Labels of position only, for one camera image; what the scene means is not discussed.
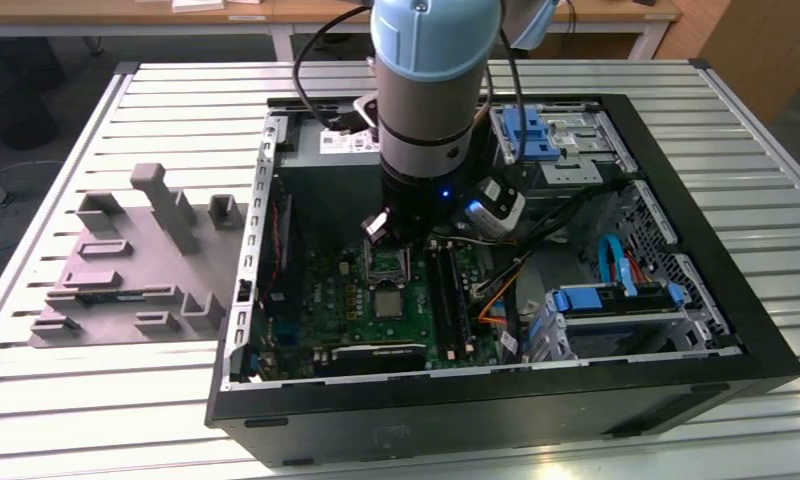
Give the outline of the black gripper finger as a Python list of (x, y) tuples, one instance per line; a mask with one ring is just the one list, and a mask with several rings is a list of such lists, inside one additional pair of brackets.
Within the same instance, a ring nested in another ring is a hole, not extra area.
[(391, 241), (393, 234), (390, 229), (391, 210), (383, 209), (378, 214), (371, 215), (362, 222), (367, 240), (373, 245), (382, 245)]

